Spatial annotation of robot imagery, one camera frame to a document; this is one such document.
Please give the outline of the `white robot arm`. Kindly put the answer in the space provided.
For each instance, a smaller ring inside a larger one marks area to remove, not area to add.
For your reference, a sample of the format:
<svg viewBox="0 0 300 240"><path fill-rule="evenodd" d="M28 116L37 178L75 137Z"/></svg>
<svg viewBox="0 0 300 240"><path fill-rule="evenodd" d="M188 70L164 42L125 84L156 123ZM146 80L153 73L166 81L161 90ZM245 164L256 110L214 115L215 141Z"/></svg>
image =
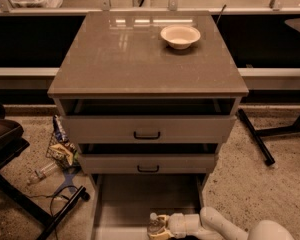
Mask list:
<svg viewBox="0 0 300 240"><path fill-rule="evenodd" d="M246 232L212 207L203 207L199 214L151 213L147 234L150 240L186 237L197 240L295 240L286 228L271 220L262 220Z"/></svg>

